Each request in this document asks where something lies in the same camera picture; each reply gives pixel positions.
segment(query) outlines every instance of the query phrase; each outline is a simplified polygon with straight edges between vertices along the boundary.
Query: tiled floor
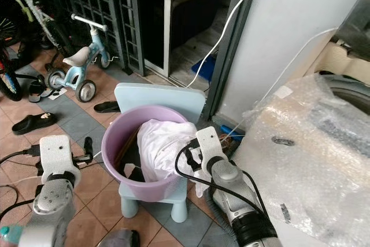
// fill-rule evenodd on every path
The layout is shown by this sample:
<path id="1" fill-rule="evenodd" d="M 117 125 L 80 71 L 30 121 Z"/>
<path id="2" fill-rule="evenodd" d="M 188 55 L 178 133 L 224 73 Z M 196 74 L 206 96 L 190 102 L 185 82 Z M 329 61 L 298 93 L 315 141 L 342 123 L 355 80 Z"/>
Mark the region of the tiled floor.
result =
<path id="1" fill-rule="evenodd" d="M 45 74 L 44 64 L 49 62 L 52 51 L 44 51 L 30 65 L 19 70 L 33 75 Z M 135 74 L 127 76 L 119 67 L 113 66 L 104 72 L 92 65 L 88 69 L 88 78 L 97 84 L 97 96 L 89 103 L 76 100 L 74 92 L 68 90 L 65 95 L 54 101 L 42 99 L 38 104 L 28 102 L 25 96 L 19 102 L 13 102 L 0 96 L 0 157 L 28 148 L 38 143 L 41 137 L 53 134 L 67 134 L 71 138 L 74 155 L 81 155 L 86 136 L 93 139 L 94 152 L 101 149 L 101 141 L 109 123 L 119 114 L 98 114 L 93 110 L 97 103 L 114 99 L 113 89 L 119 82 L 147 83 Z M 27 88 L 26 80 L 19 80 Z M 52 112 L 57 114 L 58 123 L 23 136 L 12 133 L 12 125 L 28 114 Z M 38 158 L 15 157 L 14 162 L 34 164 Z M 6 162 L 0 167 L 0 183 L 15 182 L 19 179 L 35 176 L 35 167 Z M 76 215 L 68 226 L 65 246 L 94 247 L 111 230 L 129 228 L 140 234 L 141 246 L 232 246 L 229 237 L 213 221 L 213 215 L 203 198 L 197 198 L 192 184 L 188 185 L 188 219 L 184 223 L 175 223 L 171 218 L 171 205 L 142 203 L 138 214 L 132 219 L 122 217 L 118 186 L 103 164 L 82 169 L 82 181 L 75 188 Z M 29 179 L 16 185 L 20 192 L 18 202 L 34 198 L 40 178 Z M 0 188 L 0 211 L 15 200 L 15 193 L 8 187 Z M 30 205 L 12 210 L 2 220 L 6 224 L 26 224 L 31 216 Z"/>

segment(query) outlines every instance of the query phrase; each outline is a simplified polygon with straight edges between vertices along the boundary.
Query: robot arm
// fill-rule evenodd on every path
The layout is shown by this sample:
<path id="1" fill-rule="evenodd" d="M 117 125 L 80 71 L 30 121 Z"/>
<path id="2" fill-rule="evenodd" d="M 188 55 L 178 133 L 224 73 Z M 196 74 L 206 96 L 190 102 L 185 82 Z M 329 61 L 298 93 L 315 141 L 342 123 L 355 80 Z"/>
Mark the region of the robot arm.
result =
<path id="1" fill-rule="evenodd" d="M 263 202 L 258 200 L 259 195 L 244 181 L 243 171 L 233 165 L 223 153 L 214 128 L 208 127 L 198 131 L 197 139 L 192 140 L 190 146 L 192 149 L 200 148 L 199 157 L 202 163 L 200 167 L 192 168 L 212 177 L 213 185 L 218 186 L 213 200 L 227 215 L 239 246 L 282 247 Z M 194 163 L 188 155 L 187 162 Z"/>
<path id="2" fill-rule="evenodd" d="M 64 246 L 68 223 L 75 214 L 73 188 L 81 180 L 78 162 L 91 162 L 92 140 L 85 140 L 85 155 L 72 157 L 69 138 L 53 135 L 40 140 L 43 187 L 32 204 L 32 216 L 20 238 L 20 247 Z"/>

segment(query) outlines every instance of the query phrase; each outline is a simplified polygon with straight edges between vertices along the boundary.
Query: wooden floor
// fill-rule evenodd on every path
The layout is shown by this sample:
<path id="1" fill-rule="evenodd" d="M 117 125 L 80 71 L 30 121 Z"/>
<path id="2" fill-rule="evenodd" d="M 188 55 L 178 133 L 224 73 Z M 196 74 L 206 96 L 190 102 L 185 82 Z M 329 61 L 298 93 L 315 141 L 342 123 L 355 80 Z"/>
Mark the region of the wooden floor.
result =
<path id="1" fill-rule="evenodd" d="M 192 81 L 195 73 L 191 67 L 202 60 L 220 38 L 226 22 L 227 11 L 228 7 L 220 7 L 210 28 L 172 51 L 169 56 L 170 77 L 172 79 L 184 86 Z M 205 91 L 209 88 L 209 84 L 207 80 L 199 76 L 191 88 Z"/>

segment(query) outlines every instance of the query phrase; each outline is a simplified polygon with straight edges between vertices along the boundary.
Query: light blue balance bike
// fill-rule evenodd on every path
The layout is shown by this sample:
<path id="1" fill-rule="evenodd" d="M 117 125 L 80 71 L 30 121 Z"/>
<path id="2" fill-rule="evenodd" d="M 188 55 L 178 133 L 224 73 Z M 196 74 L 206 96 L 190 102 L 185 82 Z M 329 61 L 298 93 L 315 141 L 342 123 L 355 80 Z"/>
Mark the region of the light blue balance bike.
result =
<path id="1" fill-rule="evenodd" d="M 80 102 L 89 102 L 94 98 L 97 87 L 92 80 L 85 79 L 87 67 L 92 62 L 97 62 L 102 69 L 106 69 L 111 62 L 109 53 L 105 50 L 95 27 L 103 31 L 107 31 L 108 27 L 75 14 L 72 14 L 71 18 L 89 24 L 92 43 L 82 47 L 76 54 L 63 59 L 64 63 L 71 66 L 67 73 L 58 68 L 49 70 L 46 83 L 53 90 L 70 87 L 75 90 L 76 98 Z"/>

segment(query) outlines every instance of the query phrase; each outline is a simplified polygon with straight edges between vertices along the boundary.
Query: bike seat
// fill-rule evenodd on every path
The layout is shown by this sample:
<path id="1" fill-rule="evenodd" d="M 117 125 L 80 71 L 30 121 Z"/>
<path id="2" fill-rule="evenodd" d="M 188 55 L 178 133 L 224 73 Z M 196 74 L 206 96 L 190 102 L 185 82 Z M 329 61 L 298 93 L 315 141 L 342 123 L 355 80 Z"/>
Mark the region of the bike seat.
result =
<path id="1" fill-rule="evenodd" d="M 74 55 L 64 58 L 63 62 L 73 66 L 73 67 L 82 67 L 86 60 L 88 59 L 88 55 L 90 54 L 90 48 L 84 46 L 79 51 L 77 51 Z"/>

